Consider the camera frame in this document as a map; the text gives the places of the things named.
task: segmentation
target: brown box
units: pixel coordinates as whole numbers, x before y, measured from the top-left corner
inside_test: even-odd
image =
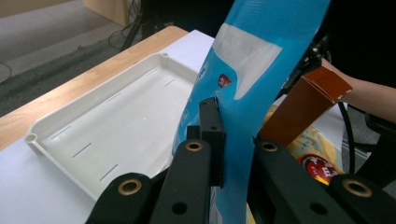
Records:
[[[352,91],[343,79],[324,67],[302,76],[260,130],[260,138],[287,147],[320,115]]]

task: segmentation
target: wooden table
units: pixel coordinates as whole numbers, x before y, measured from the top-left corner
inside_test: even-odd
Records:
[[[0,150],[24,137],[37,119],[68,104],[150,54],[164,49],[187,33],[175,26],[169,26],[62,86],[4,115],[0,118]]]

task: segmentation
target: gray floor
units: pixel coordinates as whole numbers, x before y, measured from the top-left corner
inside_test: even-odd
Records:
[[[81,0],[0,19],[0,81],[122,29]]]

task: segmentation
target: white label on blue bag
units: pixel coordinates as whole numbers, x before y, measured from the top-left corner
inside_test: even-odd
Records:
[[[221,25],[212,48],[238,77],[235,100],[248,92],[282,50],[280,46],[226,23]]]

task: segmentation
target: plastic tray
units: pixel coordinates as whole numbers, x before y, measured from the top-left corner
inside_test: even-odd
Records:
[[[119,175],[166,167],[196,77],[166,54],[150,55],[36,121],[25,142],[97,200]]]

